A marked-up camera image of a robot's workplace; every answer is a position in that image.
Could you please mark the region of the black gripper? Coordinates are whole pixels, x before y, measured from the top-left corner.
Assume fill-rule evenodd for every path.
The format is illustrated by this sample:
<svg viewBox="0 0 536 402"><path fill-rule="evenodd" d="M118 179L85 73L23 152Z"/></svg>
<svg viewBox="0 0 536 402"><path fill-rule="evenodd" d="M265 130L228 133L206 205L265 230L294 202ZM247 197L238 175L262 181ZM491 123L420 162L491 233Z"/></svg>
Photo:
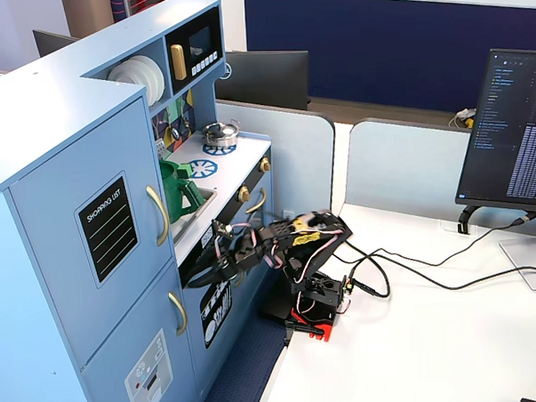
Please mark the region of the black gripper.
<svg viewBox="0 0 536 402"><path fill-rule="evenodd" d="M226 238L216 245L216 253L206 253L185 273L185 287L199 289L230 280L262 261L266 247L259 232L245 231L234 243Z"/></svg>

